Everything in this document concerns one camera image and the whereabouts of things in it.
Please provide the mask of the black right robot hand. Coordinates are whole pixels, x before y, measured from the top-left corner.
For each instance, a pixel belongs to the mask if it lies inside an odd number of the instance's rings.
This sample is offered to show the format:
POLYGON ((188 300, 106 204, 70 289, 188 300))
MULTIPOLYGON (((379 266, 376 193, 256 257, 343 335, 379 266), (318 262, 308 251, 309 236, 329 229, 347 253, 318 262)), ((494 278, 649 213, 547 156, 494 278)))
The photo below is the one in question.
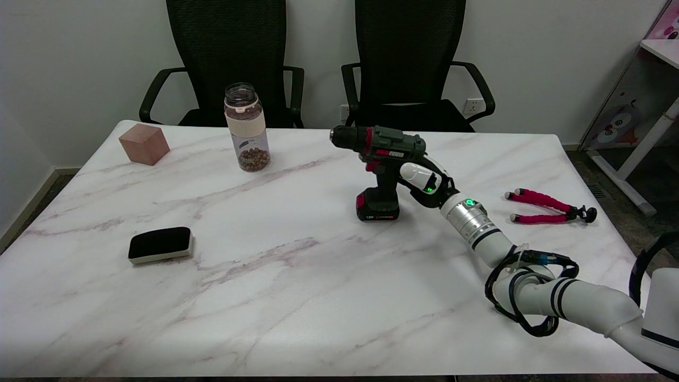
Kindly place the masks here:
POLYGON ((460 194, 449 172, 427 154, 416 162, 402 164, 398 182, 410 189, 410 195, 420 205, 430 209, 440 209, 460 194))

